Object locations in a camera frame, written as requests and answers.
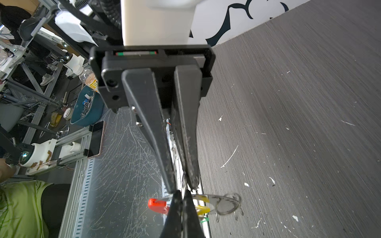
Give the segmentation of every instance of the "person's arm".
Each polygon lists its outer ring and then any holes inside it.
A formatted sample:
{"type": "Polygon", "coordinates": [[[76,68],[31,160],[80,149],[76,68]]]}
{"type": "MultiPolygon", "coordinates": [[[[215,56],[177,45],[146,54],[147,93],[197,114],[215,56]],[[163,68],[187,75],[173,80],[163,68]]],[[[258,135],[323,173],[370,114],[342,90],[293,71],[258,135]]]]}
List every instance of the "person's arm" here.
{"type": "Polygon", "coordinates": [[[0,158],[0,183],[6,181],[14,175],[16,167],[11,168],[5,163],[5,159],[0,158]]]}

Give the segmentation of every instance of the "bottle label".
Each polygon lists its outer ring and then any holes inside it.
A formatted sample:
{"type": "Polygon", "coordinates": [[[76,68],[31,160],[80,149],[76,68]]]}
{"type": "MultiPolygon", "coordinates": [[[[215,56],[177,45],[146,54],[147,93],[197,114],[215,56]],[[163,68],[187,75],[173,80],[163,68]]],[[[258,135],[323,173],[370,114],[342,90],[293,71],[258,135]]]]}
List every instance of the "bottle label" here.
{"type": "Polygon", "coordinates": [[[89,86],[92,90],[98,92],[98,81],[94,78],[94,80],[89,83],[87,86],[89,86]]]}

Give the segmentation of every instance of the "gray wood grain surface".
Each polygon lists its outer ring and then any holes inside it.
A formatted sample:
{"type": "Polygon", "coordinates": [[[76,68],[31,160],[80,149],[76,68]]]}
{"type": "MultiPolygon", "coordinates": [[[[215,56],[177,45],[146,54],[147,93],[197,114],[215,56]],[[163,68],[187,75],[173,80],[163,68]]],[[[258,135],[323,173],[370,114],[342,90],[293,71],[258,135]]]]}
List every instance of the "gray wood grain surface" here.
{"type": "Polygon", "coordinates": [[[201,176],[244,216],[211,216],[213,237],[381,237],[380,12],[311,0],[214,48],[201,176]]]}

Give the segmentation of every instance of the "red plastic piece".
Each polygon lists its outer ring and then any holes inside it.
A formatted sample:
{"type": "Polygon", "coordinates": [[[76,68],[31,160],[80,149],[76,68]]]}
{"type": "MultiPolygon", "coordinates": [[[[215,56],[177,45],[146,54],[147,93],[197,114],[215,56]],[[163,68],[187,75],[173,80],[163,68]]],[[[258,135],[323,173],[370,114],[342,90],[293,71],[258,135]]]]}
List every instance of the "red plastic piece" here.
{"type": "Polygon", "coordinates": [[[161,201],[154,198],[150,198],[150,200],[148,200],[148,208],[154,212],[165,215],[167,215],[169,211],[169,206],[167,206],[166,201],[161,201]]]}

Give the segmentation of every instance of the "person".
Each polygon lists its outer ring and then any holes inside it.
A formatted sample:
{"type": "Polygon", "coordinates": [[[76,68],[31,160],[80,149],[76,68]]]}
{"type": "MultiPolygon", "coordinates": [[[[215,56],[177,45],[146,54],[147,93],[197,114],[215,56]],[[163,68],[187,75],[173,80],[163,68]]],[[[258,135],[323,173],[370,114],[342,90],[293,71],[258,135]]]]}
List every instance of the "person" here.
{"type": "MultiPolygon", "coordinates": [[[[0,158],[0,182],[16,167],[0,158]]],[[[57,238],[70,184],[33,180],[0,186],[0,237],[57,238]]]]}
{"type": "MultiPolygon", "coordinates": [[[[17,6],[5,6],[0,3],[0,21],[3,25],[10,31],[10,33],[14,36],[14,39],[9,39],[9,42],[13,45],[20,45],[22,39],[20,34],[18,33],[18,29],[23,20],[30,18],[31,15],[24,9],[17,6]]],[[[41,86],[45,86],[50,83],[54,77],[51,74],[48,74],[45,69],[41,68],[38,64],[35,63],[36,58],[40,58],[46,61],[47,55],[50,54],[50,50],[46,49],[39,43],[35,41],[31,41],[28,48],[33,52],[32,55],[26,55],[25,63],[35,70],[38,74],[42,76],[41,86]]],[[[52,70],[56,70],[57,66],[52,65],[51,62],[46,62],[48,68],[52,70]]]]}

